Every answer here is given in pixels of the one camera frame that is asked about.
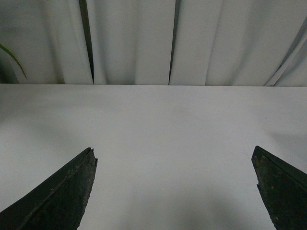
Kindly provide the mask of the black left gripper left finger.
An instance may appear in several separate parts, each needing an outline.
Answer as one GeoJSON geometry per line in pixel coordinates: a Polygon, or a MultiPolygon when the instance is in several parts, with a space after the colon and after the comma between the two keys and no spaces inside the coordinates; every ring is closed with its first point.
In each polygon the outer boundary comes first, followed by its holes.
{"type": "Polygon", "coordinates": [[[0,213],[2,230],[76,230],[85,213],[98,160],[86,148],[0,213]]]}

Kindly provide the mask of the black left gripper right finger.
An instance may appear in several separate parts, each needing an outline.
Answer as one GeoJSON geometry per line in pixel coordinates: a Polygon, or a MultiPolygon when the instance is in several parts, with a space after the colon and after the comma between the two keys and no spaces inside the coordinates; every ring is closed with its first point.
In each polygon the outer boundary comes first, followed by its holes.
{"type": "Polygon", "coordinates": [[[307,228],[307,174],[256,146],[251,158],[261,199],[277,230],[307,228]]]}

